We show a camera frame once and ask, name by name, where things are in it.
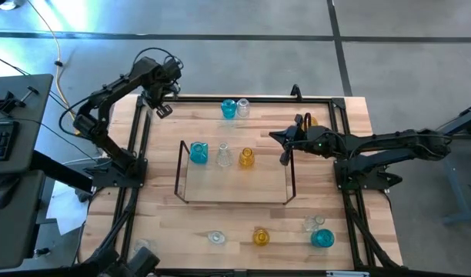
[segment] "concrete floor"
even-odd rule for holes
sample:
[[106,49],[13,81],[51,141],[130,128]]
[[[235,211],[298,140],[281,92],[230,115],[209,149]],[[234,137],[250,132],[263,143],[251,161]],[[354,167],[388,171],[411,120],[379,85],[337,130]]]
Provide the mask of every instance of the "concrete floor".
[[[33,1],[56,31],[106,34],[330,36],[326,0]],[[471,37],[471,0],[335,0],[341,35]],[[0,11],[0,32],[46,31],[23,5]],[[182,93],[287,95],[298,83],[305,95],[344,95],[343,66],[354,96],[365,96],[374,132],[435,128],[471,105],[471,44],[343,42],[345,64],[333,41],[204,41],[60,39],[66,64],[62,87],[75,102],[129,70],[142,48],[158,46],[180,57]],[[149,53],[162,58],[159,53]],[[0,58],[31,73],[55,74],[55,44],[47,38],[0,38]],[[0,75],[15,75],[0,63]],[[58,130],[60,107],[49,102],[44,123]],[[95,147],[78,139],[90,155]],[[454,145],[454,152],[466,145]],[[37,149],[65,162],[82,156],[42,130]],[[392,213],[404,264],[412,269],[471,275],[471,222],[445,226],[457,212],[442,166],[410,161],[391,172]],[[56,256],[29,260],[21,269],[69,265],[77,232],[56,236]],[[39,245],[49,245],[39,239]]]

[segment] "yellow glass cup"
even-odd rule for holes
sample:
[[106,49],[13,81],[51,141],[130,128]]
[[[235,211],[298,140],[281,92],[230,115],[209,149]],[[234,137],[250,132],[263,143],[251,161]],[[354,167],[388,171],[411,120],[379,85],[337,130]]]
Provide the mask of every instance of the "yellow glass cup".
[[318,125],[318,119],[316,119],[314,116],[311,116],[311,126],[317,126]]
[[239,155],[239,164],[251,166],[254,163],[254,152],[251,148],[244,148]]
[[269,243],[269,233],[265,229],[257,229],[252,234],[252,241],[258,246],[265,246]]

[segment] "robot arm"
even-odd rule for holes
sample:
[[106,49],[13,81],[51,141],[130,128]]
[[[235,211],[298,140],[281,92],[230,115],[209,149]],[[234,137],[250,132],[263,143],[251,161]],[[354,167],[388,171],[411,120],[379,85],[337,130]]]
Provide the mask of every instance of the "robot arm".
[[[113,165],[123,175],[135,173],[135,156],[121,149],[109,137],[109,114],[111,107],[139,86],[143,87],[143,98],[150,108],[157,109],[157,115],[164,118],[172,113],[168,105],[162,105],[164,96],[176,92],[173,88],[181,77],[180,62],[170,58],[163,65],[154,59],[144,57],[138,60],[128,75],[120,75],[114,82],[103,85],[101,90],[93,92],[88,101],[78,110],[73,126],[82,135],[103,149],[112,159]],[[98,110],[98,118],[91,111]]]
[[321,155],[326,159],[336,157],[349,161],[362,152],[406,149],[402,152],[401,157],[371,155],[360,158],[370,164],[359,170],[401,162],[405,159],[436,161],[444,158],[450,152],[448,146],[451,142],[450,137],[428,129],[421,131],[409,129],[403,132],[359,137],[340,134],[324,126],[308,126],[301,115],[297,115],[295,121],[296,125],[289,126],[285,131],[269,133],[285,150],[280,157],[280,162],[283,165],[289,164],[290,152],[293,149]]

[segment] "blue glass bottle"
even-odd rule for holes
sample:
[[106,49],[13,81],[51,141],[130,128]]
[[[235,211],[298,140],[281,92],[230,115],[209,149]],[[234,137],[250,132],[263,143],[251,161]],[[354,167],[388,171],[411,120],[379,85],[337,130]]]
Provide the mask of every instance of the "blue glass bottle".
[[226,99],[222,102],[222,114],[227,119],[232,119],[236,116],[237,104],[234,100]]
[[197,164],[205,164],[208,161],[208,143],[193,142],[189,158]]
[[328,229],[321,229],[311,234],[311,243],[315,247],[328,248],[335,243],[335,236]]

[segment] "paper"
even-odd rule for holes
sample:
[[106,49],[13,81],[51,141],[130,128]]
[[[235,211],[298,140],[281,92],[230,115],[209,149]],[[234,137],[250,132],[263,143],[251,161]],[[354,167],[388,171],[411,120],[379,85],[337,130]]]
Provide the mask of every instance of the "paper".
[[89,201],[80,202],[75,189],[56,181],[49,202],[47,219],[56,219],[59,234],[64,235],[82,226],[87,219]]

